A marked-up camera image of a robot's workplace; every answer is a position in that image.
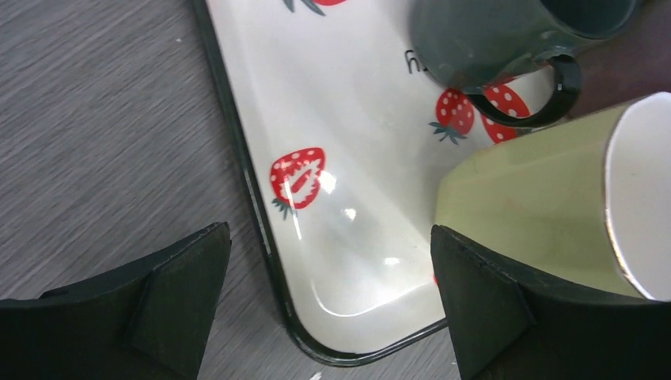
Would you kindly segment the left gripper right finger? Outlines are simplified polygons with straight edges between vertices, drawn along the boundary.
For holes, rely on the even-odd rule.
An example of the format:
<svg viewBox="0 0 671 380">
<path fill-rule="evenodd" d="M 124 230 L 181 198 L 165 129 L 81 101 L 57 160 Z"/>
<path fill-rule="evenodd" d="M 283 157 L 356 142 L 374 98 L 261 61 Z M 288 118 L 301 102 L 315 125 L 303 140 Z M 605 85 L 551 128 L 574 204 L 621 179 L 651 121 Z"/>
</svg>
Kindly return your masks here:
<svg viewBox="0 0 671 380">
<path fill-rule="evenodd" d="M 667 379 L 670 304 L 586 287 L 434 226 L 430 255 L 463 379 Z"/>
</svg>

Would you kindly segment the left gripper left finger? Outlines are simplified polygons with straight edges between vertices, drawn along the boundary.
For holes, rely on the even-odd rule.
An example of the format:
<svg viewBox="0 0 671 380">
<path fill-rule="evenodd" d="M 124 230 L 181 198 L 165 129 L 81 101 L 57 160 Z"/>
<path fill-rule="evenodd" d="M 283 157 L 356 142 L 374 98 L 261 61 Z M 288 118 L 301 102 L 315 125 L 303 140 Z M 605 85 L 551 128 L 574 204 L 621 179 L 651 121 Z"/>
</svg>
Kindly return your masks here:
<svg viewBox="0 0 671 380">
<path fill-rule="evenodd" d="M 230 249 L 216 222 L 39 298 L 2 300 L 2 378 L 197 378 Z"/>
</svg>

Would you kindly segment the yellow-green handled mug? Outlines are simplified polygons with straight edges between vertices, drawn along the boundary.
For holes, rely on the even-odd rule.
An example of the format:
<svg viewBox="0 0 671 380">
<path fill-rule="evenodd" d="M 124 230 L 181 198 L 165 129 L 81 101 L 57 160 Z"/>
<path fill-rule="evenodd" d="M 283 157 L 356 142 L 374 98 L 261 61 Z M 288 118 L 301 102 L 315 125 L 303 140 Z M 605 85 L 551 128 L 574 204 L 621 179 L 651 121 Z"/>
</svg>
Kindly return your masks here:
<svg viewBox="0 0 671 380">
<path fill-rule="evenodd" d="M 440 183 L 435 222 L 571 282 L 669 300 L 669 93 L 476 152 Z"/>
</svg>

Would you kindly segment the white strawberry serving tray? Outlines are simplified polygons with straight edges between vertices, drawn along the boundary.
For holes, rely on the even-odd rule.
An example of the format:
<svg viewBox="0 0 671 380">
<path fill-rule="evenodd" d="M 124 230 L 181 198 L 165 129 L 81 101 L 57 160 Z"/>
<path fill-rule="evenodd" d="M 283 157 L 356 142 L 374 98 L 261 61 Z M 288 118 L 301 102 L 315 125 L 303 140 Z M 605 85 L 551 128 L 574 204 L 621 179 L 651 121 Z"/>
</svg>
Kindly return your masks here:
<svg viewBox="0 0 671 380">
<path fill-rule="evenodd" d="M 434 83 L 408 1 L 196 1 L 284 324 L 309 357 L 372 363 L 445 328 L 440 180 L 518 131 Z"/>
</svg>

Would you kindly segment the dark green mug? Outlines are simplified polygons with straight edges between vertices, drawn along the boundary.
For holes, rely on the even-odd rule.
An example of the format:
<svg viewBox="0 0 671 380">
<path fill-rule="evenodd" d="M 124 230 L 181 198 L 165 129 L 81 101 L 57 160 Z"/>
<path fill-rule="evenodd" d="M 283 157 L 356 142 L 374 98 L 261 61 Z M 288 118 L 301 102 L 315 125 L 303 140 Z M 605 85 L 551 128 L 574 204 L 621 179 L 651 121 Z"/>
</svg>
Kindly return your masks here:
<svg viewBox="0 0 671 380">
<path fill-rule="evenodd" d="M 418 59 L 434 80 L 461 91 L 484 116 L 513 128 L 562 119 L 582 92 L 576 55 L 612 39 L 638 15 L 640 1 L 415 1 L 409 30 Z M 546 104 L 528 117 L 500 111 L 485 96 L 542 66 L 554 85 Z"/>
</svg>

